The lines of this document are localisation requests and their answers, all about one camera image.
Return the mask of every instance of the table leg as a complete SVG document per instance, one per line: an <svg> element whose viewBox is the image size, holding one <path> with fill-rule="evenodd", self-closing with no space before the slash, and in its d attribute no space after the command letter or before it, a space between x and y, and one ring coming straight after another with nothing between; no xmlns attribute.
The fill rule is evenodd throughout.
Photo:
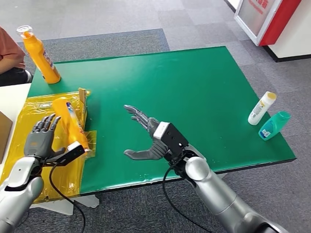
<svg viewBox="0 0 311 233"><path fill-rule="evenodd" d="M71 198L71 200L78 201L82 205L87 207L95 208L100 204L100 200L95 195L84 196L84 197L77 197ZM55 200L44 202L39 204L32 204L30 208L42 208L46 210L54 211L64 215L72 215L73 214L73 205L69 203L67 200Z"/></svg>
<svg viewBox="0 0 311 233"><path fill-rule="evenodd" d="M223 174L218 174L217 176L220 179L223 179L224 176L226 176L227 173L223 173Z"/></svg>

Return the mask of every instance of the yellow bottle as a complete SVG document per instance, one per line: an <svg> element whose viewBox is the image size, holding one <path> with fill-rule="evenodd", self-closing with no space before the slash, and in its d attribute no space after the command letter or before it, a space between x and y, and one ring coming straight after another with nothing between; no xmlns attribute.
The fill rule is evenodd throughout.
<svg viewBox="0 0 311 233"><path fill-rule="evenodd" d="M60 75L48 56L42 42L32 33L32 28L28 25L20 26L17 33L23 37L26 50L31 59L39 69L43 78L48 84L57 83L60 80Z"/></svg>
<svg viewBox="0 0 311 233"><path fill-rule="evenodd" d="M57 98L52 102L52 107L57 115L62 117L60 123L68 136L69 145L78 141L83 146L85 152L91 151L87 137L69 99L66 97Z"/></svg>

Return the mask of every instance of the person's arm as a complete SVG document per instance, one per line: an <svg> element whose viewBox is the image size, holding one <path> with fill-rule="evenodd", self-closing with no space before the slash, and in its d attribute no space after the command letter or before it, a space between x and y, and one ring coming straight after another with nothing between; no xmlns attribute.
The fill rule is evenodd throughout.
<svg viewBox="0 0 311 233"><path fill-rule="evenodd" d="M19 63L23 62L23 58L23 56L17 56L15 59L9 59L4 56L3 59L0 61L0 74L16 67Z"/></svg>
<svg viewBox="0 0 311 233"><path fill-rule="evenodd" d="M3 28L0 27L0 74L23 61L25 53Z"/></svg>

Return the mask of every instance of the transparent bottle cap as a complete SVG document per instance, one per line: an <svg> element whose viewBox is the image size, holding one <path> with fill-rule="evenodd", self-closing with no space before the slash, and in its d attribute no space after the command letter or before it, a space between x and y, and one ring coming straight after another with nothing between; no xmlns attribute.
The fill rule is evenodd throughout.
<svg viewBox="0 0 311 233"><path fill-rule="evenodd" d="M32 28L29 26L29 25L23 25L20 27L18 27L17 30L17 34L23 38L29 38L31 37L32 33Z"/></svg>

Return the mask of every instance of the teal bottle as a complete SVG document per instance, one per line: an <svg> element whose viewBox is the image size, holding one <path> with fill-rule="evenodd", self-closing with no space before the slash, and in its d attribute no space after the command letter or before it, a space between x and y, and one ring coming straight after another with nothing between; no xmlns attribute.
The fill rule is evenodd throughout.
<svg viewBox="0 0 311 233"><path fill-rule="evenodd" d="M259 136L265 141L274 137L280 132L290 118L291 115L288 112L278 112L264 123L259 131Z"/></svg>

